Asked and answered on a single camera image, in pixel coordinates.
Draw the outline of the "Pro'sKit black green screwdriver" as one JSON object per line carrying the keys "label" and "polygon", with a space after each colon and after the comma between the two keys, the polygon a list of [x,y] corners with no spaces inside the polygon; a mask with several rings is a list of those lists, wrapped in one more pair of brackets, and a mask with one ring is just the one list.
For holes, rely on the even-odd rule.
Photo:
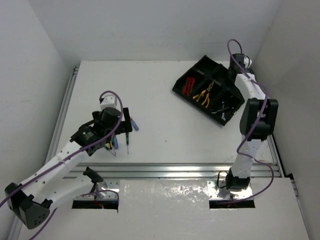
{"label": "Pro'sKit black green screwdriver", "polygon": [[129,132],[125,133],[125,140],[126,140],[127,154],[129,155],[129,144],[130,144]]}

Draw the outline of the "blue red screwdriver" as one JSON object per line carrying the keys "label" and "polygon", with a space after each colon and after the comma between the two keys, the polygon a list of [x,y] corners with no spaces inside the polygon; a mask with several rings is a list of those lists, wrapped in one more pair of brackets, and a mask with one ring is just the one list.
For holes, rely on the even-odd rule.
{"label": "blue red screwdriver", "polygon": [[116,136],[113,137],[113,145],[116,150],[119,148],[119,144]]}
{"label": "blue red screwdriver", "polygon": [[133,128],[135,131],[139,131],[138,125],[136,124],[136,122],[135,122],[132,118],[130,119],[130,122],[131,122],[132,128]]}

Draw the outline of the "yellow needle-nose pliers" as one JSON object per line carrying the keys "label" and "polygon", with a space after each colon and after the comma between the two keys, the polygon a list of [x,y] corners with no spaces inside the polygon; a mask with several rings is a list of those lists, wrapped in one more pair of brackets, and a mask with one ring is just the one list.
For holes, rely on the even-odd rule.
{"label": "yellow needle-nose pliers", "polygon": [[204,98],[201,105],[204,106],[205,108],[208,108],[208,106],[210,104],[210,92],[211,92],[215,82],[216,82],[216,80],[213,80],[206,89],[204,89],[200,94],[193,96],[192,99],[195,100],[196,102],[199,102],[201,98]]}

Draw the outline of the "large silver open-end wrench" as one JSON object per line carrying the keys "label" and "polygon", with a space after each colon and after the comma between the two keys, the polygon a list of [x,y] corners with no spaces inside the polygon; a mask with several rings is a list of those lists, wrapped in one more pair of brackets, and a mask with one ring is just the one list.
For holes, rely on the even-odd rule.
{"label": "large silver open-end wrench", "polygon": [[211,113],[212,114],[225,113],[225,112],[233,110],[233,109],[234,108],[230,107],[230,106],[228,106],[228,107],[223,106],[221,109],[217,109],[217,110],[214,109]]}

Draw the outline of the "red black folding saw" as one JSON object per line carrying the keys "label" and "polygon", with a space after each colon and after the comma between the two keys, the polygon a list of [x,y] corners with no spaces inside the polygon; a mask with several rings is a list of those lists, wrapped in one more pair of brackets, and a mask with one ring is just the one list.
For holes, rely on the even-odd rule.
{"label": "red black folding saw", "polygon": [[186,84],[184,86],[184,89],[182,90],[182,94],[190,96],[193,91],[193,86],[194,86],[195,82],[196,82],[196,80],[194,77],[188,77],[186,79]]}

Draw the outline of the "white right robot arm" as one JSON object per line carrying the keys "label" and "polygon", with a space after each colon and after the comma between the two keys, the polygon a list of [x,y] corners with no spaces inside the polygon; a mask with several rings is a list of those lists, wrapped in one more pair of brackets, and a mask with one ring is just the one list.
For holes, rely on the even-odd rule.
{"label": "white right robot arm", "polygon": [[239,123],[241,143],[226,175],[225,188],[241,191],[249,186],[258,149],[274,131],[279,102],[266,96],[255,75],[248,72],[244,54],[230,56],[229,72],[246,103]]}

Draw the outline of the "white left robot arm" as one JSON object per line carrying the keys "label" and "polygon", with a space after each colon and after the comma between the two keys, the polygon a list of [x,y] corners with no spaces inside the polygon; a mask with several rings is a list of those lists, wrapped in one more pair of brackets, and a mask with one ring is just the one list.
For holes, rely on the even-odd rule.
{"label": "white left robot arm", "polygon": [[19,184],[10,183],[4,190],[10,210],[29,229],[40,226],[50,213],[80,195],[91,192],[103,178],[87,167],[70,183],[60,181],[79,163],[103,149],[114,135],[132,132],[127,107],[122,111],[106,107],[92,112],[92,120],[81,125],[51,160]]}

